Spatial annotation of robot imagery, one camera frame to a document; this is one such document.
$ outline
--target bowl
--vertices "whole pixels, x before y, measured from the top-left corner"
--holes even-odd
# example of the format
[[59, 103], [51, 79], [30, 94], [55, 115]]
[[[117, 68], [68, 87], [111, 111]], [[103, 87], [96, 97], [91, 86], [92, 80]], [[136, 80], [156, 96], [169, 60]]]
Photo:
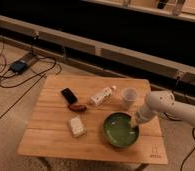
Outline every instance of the bowl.
[[134, 144], [139, 137], [139, 127], [130, 125], [131, 116], [126, 113], [113, 113], [106, 118], [103, 132], [106, 140], [113, 146], [126, 148]]

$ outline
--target concrete floor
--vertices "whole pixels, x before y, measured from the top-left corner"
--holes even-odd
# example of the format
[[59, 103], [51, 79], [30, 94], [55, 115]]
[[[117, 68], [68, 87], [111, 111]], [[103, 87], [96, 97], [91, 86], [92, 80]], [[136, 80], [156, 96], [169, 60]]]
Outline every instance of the concrete floor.
[[[26, 52], [5, 45], [4, 55], [8, 63], [20, 58]], [[64, 64], [60, 64], [63, 68], [61, 74], [76, 74], [76, 75], [92, 75], [86, 71], [79, 70]], [[33, 68], [36, 71], [49, 67], [49, 64], [36, 63]], [[9, 85], [15, 82], [22, 81], [31, 76], [31, 71], [25, 72], [19, 78], [8, 82]], [[13, 89], [0, 88], [0, 115], [7, 110], [12, 103], [18, 99], [28, 87], [30, 87], [38, 78]], [[23, 136], [24, 130], [27, 127], [27, 122], [30, 118], [33, 107], [38, 98], [39, 92], [44, 83], [42, 79], [5, 117], [0, 120], [0, 171], [24, 171], [24, 170], [45, 170], [41, 163], [34, 157], [23, 157], [17, 154], [17, 148]], [[163, 135], [165, 138], [165, 146], [167, 149], [169, 164], [168, 165], [151, 165], [147, 171], [177, 171], [180, 168], [182, 160], [194, 146], [194, 141], [191, 136], [191, 127], [185, 123], [175, 123], [160, 119]], [[66, 159], [48, 158], [52, 169], [56, 171], [84, 171], [84, 170], [103, 170], [103, 171], [127, 171], [133, 170], [137, 165], [134, 164], [119, 164], [109, 162], [94, 162], [94, 161], [78, 161]], [[195, 152], [189, 158], [184, 167], [185, 171], [195, 171]]]

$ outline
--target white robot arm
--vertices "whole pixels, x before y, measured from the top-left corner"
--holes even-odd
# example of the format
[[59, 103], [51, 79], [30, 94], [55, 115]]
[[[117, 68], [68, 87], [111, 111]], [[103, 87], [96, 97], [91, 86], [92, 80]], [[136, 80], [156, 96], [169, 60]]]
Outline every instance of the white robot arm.
[[195, 106], [177, 102], [168, 91], [152, 91], [132, 118], [132, 125], [146, 123], [158, 113], [169, 113], [195, 127]]

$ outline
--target paper cup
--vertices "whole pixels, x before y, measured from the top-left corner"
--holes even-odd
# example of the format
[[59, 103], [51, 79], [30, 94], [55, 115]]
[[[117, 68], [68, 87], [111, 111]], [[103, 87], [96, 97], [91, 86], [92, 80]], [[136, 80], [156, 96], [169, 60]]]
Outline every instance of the paper cup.
[[133, 88], [125, 88], [122, 90], [122, 106], [128, 110], [137, 99], [137, 92]]

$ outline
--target phone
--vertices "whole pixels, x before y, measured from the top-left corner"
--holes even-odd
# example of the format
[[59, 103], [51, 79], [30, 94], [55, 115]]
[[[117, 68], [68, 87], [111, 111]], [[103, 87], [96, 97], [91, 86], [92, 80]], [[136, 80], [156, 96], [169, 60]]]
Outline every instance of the phone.
[[77, 97], [69, 88], [65, 88], [64, 90], [62, 90], [61, 94], [65, 97], [69, 104], [73, 104], [78, 101]]

